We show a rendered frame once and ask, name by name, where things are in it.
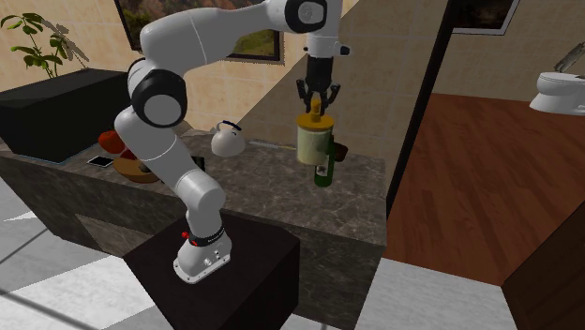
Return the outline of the white-framed dark wall picture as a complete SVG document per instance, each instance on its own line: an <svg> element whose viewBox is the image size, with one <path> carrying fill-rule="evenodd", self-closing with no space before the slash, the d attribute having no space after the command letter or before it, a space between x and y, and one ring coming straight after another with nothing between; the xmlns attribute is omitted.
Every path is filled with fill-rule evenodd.
<svg viewBox="0 0 585 330"><path fill-rule="evenodd" d="M520 0L461 0L454 34L503 36Z"/></svg>

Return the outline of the white kettle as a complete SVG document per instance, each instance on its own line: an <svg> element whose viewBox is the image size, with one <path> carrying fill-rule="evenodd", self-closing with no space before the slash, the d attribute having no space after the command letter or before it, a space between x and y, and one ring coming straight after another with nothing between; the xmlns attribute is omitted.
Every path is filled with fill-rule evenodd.
<svg viewBox="0 0 585 330"><path fill-rule="evenodd" d="M217 123L211 141L211 150L216 156L234 157L242 153L245 148L246 141L238 125L227 120Z"/></svg>

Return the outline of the dark robot stand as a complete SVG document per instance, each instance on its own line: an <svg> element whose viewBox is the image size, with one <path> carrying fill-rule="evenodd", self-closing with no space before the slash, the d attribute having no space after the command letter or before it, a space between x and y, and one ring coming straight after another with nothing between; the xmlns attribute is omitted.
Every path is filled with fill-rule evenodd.
<svg viewBox="0 0 585 330"><path fill-rule="evenodd" d="M207 247L181 218L124 260L173 330L279 330L298 304L299 239L228 212Z"/></svg>

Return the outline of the dark wooden cabinet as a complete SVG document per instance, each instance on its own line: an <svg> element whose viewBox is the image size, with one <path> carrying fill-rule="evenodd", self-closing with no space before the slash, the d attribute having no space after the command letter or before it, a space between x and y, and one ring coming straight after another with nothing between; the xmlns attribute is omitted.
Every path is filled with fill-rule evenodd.
<svg viewBox="0 0 585 330"><path fill-rule="evenodd" d="M517 330L585 330L585 213L555 230L502 292Z"/></svg>

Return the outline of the red round object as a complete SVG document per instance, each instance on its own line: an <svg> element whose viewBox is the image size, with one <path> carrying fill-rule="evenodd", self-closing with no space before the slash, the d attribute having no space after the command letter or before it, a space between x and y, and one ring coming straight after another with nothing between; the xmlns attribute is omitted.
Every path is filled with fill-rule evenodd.
<svg viewBox="0 0 585 330"><path fill-rule="evenodd" d="M115 130L101 133L98 137L98 144L110 154L121 154L126 149L126 145Z"/></svg>

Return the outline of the green glass bottle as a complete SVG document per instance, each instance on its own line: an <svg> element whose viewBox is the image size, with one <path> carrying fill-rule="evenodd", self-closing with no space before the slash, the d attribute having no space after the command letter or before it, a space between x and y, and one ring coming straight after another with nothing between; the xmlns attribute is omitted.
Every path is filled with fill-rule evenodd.
<svg viewBox="0 0 585 330"><path fill-rule="evenodd" d="M329 187L333 182L333 174L335 168L336 147L334 136L329 138L329 143L326 149L325 161L315 167L314 183L320 188Z"/></svg>

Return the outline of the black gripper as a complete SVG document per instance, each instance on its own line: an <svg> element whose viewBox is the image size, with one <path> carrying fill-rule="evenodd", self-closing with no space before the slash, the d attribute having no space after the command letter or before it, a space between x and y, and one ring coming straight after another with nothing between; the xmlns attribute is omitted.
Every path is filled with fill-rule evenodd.
<svg viewBox="0 0 585 330"><path fill-rule="evenodd" d="M305 79L298 79L296 87L299 97L306 106L306 112L311 111L311 100L314 92L320 93L320 115L335 101L340 90L338 83L332 83L333 57L320 58L309 55L307 57L307 75Z"/></svg>

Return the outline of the white toilet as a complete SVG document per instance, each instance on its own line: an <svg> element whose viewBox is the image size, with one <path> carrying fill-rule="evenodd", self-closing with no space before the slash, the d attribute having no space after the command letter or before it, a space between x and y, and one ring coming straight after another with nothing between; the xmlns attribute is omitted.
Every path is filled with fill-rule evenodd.
<svg viewBox="0 0 585 330"><path fill-rule="evenodd" d="M567 73L583 55L585 42L576 45L551 72L539 75L536 88L538 94L530 108L543 113L585 116L585 74Z"/></svg>

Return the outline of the green leafy plant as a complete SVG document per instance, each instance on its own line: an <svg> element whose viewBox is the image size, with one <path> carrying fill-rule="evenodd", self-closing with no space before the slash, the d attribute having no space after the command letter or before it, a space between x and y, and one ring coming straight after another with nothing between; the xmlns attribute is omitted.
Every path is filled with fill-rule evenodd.
<svg viewBox="0 0 585 330"><path fill-rule="evenodd" d="M59 76L58 67L64 61L77 61L82 70L89 69L89 59L82 50L68 37L69 30L60 24L54 25L41 15L34 12L10 14L0 20L0 29L21 30L32 42L31 47L12 46L10 50L23 53L26 68L42 68L50 79ZM49 50L43 50L36 42L35 36L48 28L52 31L49 36Z"/></svg>

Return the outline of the large black box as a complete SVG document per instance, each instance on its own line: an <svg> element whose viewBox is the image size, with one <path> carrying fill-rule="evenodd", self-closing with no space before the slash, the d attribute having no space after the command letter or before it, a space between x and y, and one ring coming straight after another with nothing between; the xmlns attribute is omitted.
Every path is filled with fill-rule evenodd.
<svg viewBox="0 0 585 330"><path fill-rule="evenodd" d="M113 129L130 104L126 72L83 69L0 93L0 139L21 156L62 163Z"/></svg>

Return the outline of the landscape wall picture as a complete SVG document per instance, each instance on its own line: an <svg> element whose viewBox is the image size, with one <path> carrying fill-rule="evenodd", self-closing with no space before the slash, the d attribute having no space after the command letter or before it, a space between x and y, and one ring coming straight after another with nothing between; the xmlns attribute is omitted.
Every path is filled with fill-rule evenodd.
<svg viewBox="0 0 585 330"><path fill-rule="evenodd" d="M144 26L156 19L191 8L236 9L259 4L262 0L113 0L124 25L133 51L141 52L139 34ZM281 61L280 33L263 30L241 37L230 54L231 58Z"/></svg>

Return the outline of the cream jar with yellow lid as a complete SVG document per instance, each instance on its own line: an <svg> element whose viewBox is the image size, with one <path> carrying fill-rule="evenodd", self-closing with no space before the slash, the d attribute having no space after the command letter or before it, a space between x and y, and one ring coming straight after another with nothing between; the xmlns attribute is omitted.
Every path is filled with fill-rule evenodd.
<svg viewBox="0 0 585 330"><path fill-rule="evenodd" d="M296 155L303 164L316 166L325 162L334 119L328 114L321 114L321 106L321 101L314 98L310 101L309 112L296 118Z"/></svg>

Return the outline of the round wooden plate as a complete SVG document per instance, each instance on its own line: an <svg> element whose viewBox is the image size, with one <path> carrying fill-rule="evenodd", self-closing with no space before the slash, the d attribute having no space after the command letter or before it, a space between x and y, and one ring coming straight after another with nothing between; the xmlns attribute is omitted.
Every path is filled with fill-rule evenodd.
<svg viewBox="0 0 585 330"><path fill-rule="evenodd" d="M121 175L134 183L151 184L158 181L158 177L138 159L117 157L112 165Z"/></svg>

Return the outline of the thin pale pen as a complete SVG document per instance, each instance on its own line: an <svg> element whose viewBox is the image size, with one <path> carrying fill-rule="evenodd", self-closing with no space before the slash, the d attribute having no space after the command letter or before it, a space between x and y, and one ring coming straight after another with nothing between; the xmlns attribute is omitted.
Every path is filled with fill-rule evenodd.
<svg viewBox="0 0 585 330"><path fill-rule="evenodd" d="M285 149L285 150L293 150L293 151L296 150L296 147L293 147L293 146L273 144L270 142L249 141L249 144L263 146L263 147L269 147L269 148L276 148L276 149Z"/></svg>

